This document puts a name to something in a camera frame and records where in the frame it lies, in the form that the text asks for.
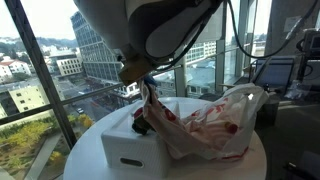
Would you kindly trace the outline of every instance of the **white plastic bag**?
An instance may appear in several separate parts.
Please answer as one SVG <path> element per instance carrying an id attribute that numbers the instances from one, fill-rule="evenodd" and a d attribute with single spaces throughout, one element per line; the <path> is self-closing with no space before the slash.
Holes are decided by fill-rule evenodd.
<path id="1" fill-rule="evenodd" d="M 256 112 L 268 99 L 258 86 L 245 84 L 225 92 L 219 100 L 190 112 L 190 116 L 168 118 L 168 112 L 158 102 L 154 88 L 139 82 L 144 100 L 146 121 L 167 143 L 170 155 L 179 159 L 197 154 L 208 160 L 239 159 L 246 152 L 255 126 Z M 226 124 L 238 127 L 230 133 Z"/>

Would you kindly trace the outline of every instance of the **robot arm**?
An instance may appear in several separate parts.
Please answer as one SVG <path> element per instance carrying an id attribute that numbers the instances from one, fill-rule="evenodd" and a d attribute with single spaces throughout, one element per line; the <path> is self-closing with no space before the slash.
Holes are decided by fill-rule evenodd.
<path id="1" fill-rule="evenodd" d="M 119 76 L 129 85 L 188 44 L 223 0 L 74 1 L 106 45 L 124 60 Z"/>

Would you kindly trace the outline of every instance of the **table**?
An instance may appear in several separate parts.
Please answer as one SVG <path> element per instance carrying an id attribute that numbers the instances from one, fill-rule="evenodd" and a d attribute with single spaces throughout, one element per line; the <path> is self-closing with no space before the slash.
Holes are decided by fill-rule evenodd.
<path id="1" fill-rule="evenodd" d="M 165 105 L 167 102 L 178 102 L 181 117 L 189 115 L 208 103 L 200 99 L 178 97 L 160 98 L 160 101 Z M 82 135 L 68 156 L 63 174 L 64 180 L 155 179 L 109 168 L 103 150 L 101 133 L 114 124 L 115 119 L 119 119 L 116 117 L 132 111 L 133 106 L 136 105 L 126 106 L 105 116 Z M 210 162 L 197 157 L 183 158 L 172 164 L 166 179 L 264 180 L 266 172 L 265 151 L 258 135 L 254 132 L 249 150 L 242 160 L 230 163 Z"/>

